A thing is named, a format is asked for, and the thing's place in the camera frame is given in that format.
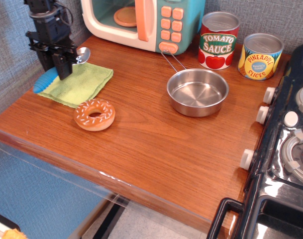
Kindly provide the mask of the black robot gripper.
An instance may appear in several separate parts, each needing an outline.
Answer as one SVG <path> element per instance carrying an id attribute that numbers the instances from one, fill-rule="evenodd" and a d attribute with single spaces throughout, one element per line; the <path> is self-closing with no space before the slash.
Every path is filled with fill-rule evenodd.
<path id="1" fill-rule="evenodd" d="M 71 75 L 76 62 L 77 47 L 70 39 L 73 17 L 67 8 L 31 8 L 36 31 L 27 32 L 30 49 L 37 53 L 44 69 L 56 67 L 60 80 Z"/>

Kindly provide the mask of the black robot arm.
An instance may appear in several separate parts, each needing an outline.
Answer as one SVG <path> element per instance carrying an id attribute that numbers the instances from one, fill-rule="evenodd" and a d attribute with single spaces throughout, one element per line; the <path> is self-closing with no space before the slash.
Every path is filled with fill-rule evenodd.
<path id="1" fill-rule="evenodd" d="M 29 47 L 35 51 L 45 71 L 55 67 L 60 80 L 80 63 L 77 45 L 70 38 L 73 22 L 70 11 L 56 0 L 25 0 L 35 32 L 27 32 Z"/>

